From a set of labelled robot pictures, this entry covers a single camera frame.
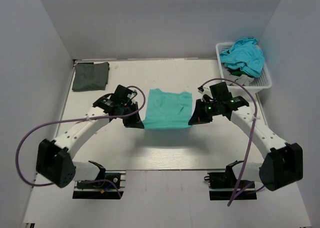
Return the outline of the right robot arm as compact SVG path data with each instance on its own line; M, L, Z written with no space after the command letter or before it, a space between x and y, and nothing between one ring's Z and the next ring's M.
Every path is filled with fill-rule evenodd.
M275 191L303 178L303 150L277 136L262 121L255 118L249 103L241 96L225 101L197 99L189 125L207 124L222 115L239 127L258 148L263 163L235 161L225 168L229 186L238 187L244 179L262 183Z

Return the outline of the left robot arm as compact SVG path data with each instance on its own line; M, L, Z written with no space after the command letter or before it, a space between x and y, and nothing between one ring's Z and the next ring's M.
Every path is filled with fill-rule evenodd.
M84 118L75 121L64 134L52 141L44 139L38 146L36 171L60 188L72 181L101 187L106 181L106 169L94 161L77 162L74 157L80 148L101 128L120 118L126 128L143 128L136 92L115 93L98 98Z

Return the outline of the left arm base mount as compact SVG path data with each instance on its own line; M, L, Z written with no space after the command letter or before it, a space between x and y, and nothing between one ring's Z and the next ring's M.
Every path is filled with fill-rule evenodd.
M118 200L121 199L126 185L125 171L108 171L104 178L108 181L95 183L76 182L73 199Z

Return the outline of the teal t shirt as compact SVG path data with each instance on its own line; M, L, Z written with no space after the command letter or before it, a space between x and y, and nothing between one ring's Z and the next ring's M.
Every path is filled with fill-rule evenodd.
M169 130L189 128L192 116L193 97L186 91L181 93L151 89L143 125L146 130Z

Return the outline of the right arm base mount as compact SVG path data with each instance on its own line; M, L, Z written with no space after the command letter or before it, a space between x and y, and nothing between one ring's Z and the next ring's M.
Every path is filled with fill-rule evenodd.
M227 180L225 173L221 171L208 172L203 178L207 182L209 189L209 199L211 201L229 200L234 190L234 184ZM250 185L245 191L238 195L235 200L256 200L256 186L247 180L242 180L237 189L239 192L245 186Z

